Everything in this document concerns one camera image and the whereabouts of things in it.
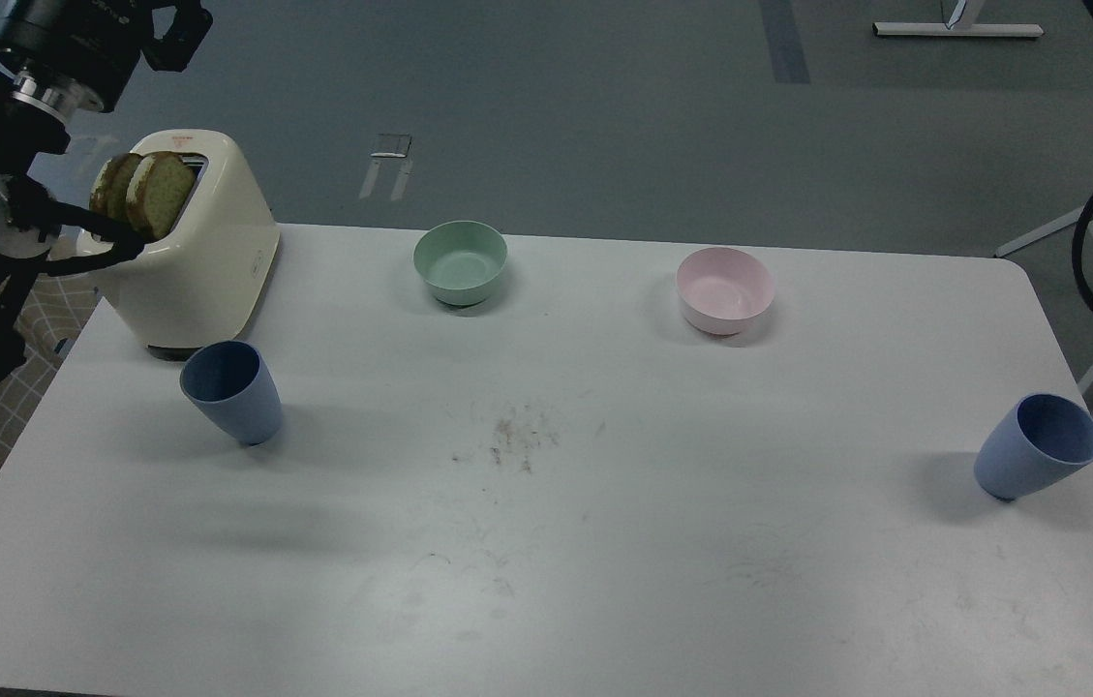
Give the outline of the black robot arm image-left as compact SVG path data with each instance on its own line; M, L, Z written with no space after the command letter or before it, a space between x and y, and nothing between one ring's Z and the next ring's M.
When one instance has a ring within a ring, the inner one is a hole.
M12 1L0 27L0 383L25 362L16 318L42 275L63 277L136 259L146 233L67 203L30 176L63 154L79 110L110 113L139 63L179 74L213 17L199 1Z

